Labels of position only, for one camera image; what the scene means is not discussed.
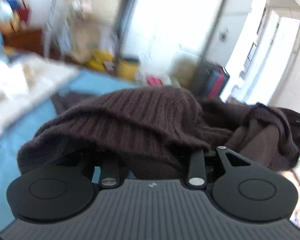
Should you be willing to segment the brown paper bag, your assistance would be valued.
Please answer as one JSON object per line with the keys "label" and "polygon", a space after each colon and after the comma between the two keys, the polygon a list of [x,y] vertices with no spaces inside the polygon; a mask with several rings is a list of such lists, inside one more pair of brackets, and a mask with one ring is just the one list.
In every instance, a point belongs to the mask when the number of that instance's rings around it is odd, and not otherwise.
{"label": "brown paper bag", "polygon": [[70,24],[71,57],[86,63],[99,46],[100,32],[95,22],[74,18]]}

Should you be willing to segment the pink slippers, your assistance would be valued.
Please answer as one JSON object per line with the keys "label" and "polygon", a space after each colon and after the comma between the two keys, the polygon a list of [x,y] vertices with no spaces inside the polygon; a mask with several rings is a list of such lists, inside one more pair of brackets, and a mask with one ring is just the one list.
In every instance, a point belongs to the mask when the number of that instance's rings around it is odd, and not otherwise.
{"label": "pink slippers", "polygon": [[146,82],[150,86],[163,86],[164,85],[161,78],[153,76],[153,75],[147,75],[146,76]]}

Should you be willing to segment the white patterned duvet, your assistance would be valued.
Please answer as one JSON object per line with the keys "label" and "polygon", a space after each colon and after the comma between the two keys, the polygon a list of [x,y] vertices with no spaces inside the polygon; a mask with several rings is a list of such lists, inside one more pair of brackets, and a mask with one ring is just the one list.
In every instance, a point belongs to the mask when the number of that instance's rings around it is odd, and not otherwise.
{"label": "white patterned duvet", "polygon": [[17,120],[79,74],[72,64],[24,55],[0,61],[0,138]]}

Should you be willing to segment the yellow plastic bag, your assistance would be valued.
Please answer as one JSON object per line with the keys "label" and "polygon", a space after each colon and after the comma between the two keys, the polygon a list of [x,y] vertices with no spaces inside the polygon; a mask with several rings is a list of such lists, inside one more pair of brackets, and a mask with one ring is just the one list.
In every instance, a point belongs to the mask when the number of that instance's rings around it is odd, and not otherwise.
{"label": "yellow plastic bag", "polygon": [[96,50],[93,58],[89,60],[86,67],[97,72],[107,72],[114,70],[114,56],[110,51]]}

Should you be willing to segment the dark brown knit sweater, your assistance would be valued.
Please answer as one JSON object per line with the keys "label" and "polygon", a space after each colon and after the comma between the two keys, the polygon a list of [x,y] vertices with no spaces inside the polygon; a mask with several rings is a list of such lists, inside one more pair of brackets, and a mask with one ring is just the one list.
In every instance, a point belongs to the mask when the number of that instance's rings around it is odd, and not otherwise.
{"label": "dark brown knit sweater", "polygon": [[137,178],[170,179],[186,174],[193,152],[218,146],[275,172],[290,170],[300,158],[300,113],[197,99],[172,86],[122,89],[43,124],[17,160],[27,173],[68,154],[111,156]]}

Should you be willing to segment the yellow trash bin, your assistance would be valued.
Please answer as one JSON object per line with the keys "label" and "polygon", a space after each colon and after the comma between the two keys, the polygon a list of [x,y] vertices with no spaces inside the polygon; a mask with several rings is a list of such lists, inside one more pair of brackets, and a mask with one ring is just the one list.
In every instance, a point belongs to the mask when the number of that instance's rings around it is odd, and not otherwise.
{"label": "yellow trash bin", "polygon": [[128,81],[134,81],[136,72],[139,69],[139,60],[137,59],[130,59],[125,60],[121,59],[118,63],[118,76],[122,79]]}

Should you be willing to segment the black suitcase with red stripe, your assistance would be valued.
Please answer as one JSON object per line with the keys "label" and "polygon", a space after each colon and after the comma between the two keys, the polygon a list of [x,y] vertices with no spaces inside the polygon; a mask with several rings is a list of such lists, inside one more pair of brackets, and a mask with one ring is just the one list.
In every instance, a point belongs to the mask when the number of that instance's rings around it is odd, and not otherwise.
{"label": "black suitcase with red stripe", "polygon": [[213,62],[202,61],[194,74],[190,91],[195,96],[219,99],[229,78],[230,75],[222,66]]}

